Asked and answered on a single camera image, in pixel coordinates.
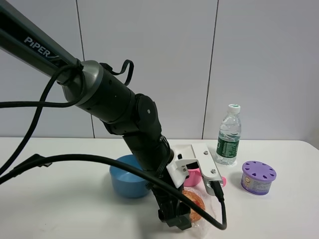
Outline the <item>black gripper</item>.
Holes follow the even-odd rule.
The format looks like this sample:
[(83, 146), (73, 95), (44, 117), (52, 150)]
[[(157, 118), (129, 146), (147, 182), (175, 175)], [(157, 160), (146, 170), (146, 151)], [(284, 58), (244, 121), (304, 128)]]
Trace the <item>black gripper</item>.
[(177, 227), (182, 231), (192, 227), (189, 207), (151, 182), (147, 183), (147, 189), (151, 190), (155, 196), (159, 206), (158, 217), (161, 222), (166, 223), (170, 228)]

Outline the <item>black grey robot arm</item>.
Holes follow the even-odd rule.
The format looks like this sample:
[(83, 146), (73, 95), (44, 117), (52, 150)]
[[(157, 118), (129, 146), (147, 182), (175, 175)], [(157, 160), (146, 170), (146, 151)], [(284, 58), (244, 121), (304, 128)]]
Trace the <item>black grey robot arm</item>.
[(109, 65), (73, 57), (5, 0), (0, 3), (0, 47), (50, 77), (39, 101), (1, 103), (1, 108), (36, 109), (25, 137), (1, 172), (12, 165), (27, 144), (43, 108), (77, 106), (100, 119), (109, 133), (123, 137), (148, 176), (159, 206), (159, 219), (181, 230), (191, 227), (183, 187), (173, 184), (166, 169), (174, 153), (161, 133), (156, 104), (128, 87), (134, 70), (132, 61), (123, 63), (121, 71), (128, 76), (125, 82), (120, 82)]

